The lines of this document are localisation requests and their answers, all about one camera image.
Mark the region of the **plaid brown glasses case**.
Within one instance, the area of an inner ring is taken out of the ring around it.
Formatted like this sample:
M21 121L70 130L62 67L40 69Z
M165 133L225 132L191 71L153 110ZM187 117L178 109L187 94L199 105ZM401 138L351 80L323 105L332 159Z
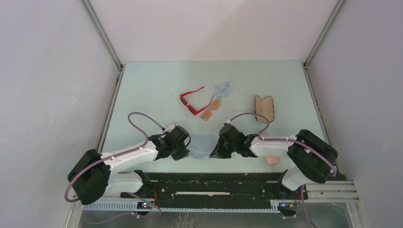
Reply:
M274 100L271 96L261 98L256 95L254 97L254 112L256 120L259 123L271 123L275 119Z

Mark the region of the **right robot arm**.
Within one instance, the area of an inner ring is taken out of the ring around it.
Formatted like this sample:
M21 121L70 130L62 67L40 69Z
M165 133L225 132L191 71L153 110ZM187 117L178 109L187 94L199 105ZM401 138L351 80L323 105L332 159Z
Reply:
M286 170L276 186L277 194L284 199L290 198L307 183L324 184L337 173L338 152L306 129L296 135L276 138L264 137L260 133L244 135L235 126L226 123L210 157L229 159L234 152L242 157L290 158L295 167Z

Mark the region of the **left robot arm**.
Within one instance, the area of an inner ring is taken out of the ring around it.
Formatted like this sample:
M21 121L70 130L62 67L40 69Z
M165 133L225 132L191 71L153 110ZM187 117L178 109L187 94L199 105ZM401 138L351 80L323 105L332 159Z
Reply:
M139 198L148 196L150 184L136 172L124 171L144 162L172 156L186 157L189 151L185 141L189 134L163 133L147 137L142 143L120 151L101 154L96 149L84 153L67 176L67 202L80 201L89 205L105 194L130 192Z

